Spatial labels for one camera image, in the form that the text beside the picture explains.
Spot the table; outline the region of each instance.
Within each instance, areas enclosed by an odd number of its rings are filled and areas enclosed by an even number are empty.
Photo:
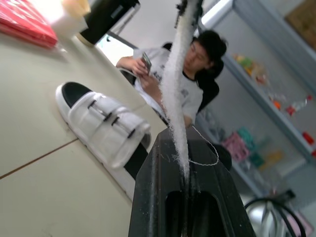
[[[76,141],[0,181],[1,237],[126,237],[131,201]]]
[[[0,34],[0,177],[75,139],[56,107],[58,85],[76,81],[133,110],[146,104],[97,49],[77,39],[61,44],[67,52]]]
[[[151,124],[152,143],[165,125],[98,49],[61,44],[0,34],[0,236],[125,237],[131,201],[68,129],[55,89],[76,81],[118,99]]]

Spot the red book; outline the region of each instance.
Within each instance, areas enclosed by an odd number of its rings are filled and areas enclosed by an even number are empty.
[[[52,48],[57,36],[28,0],[0,0],[0,31]]]

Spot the white t-shirt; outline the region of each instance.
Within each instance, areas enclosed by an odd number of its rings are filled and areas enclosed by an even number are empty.
[[[133,58],[141,58],[143,52],[147,54],[152,63],[150,75],[155,77],[158,81],[161,81],[164,65],[168,61],[170,52],[164,48],[151,48],[143,50],[136,49],[134,50]],[[143,90],[139,79],[135,81],[134,87],[145,99],[147,104],[158,111],[165,118],[165,114],[162,108],[150,95],[148,95]],[[203,90],[199,88],[196,81],[190,80],[184,75],[181,79],[179,90],[182,94],[181,105],[183,114],[190,117],[192,119],[192,122],[194,123],[196,120],[196,114],[202,102]]]

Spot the man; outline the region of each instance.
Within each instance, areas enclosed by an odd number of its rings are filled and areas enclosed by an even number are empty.
[[[195,122],[196,114],[202,102],[203,91],[199,88],[195,75],[200,70],[210,69],[214,62],[219,60],[226,52],[226,42],[214,31],[205,31],[194,39],[187,52],[183,65],[183,78],[179,90],[181,91],[181,104],[186,127]],[[148,72],[142,60],[145,52],[152,67]],[[133,72],[138,79],[135,89],[141,94],[152,108],[165,118],[159,82],[162,79],[164,65],[170,52],[164,48],[135,50],[134,55],[121,58],[117,67]]]

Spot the black machine part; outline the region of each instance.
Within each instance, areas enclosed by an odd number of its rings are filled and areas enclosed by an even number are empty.
[[[91,44],[96,44],[132,7],[139,4],[138,0],[97,0],[86,15],[88,29],[80,34]]]
[[[189,157],[201,163],[217,158],[203,138],[187,130]],[[170,130],[160,133],[136,177],[129,237],[255,237],[229,171],[190,163],[190,189],[175,159]]]

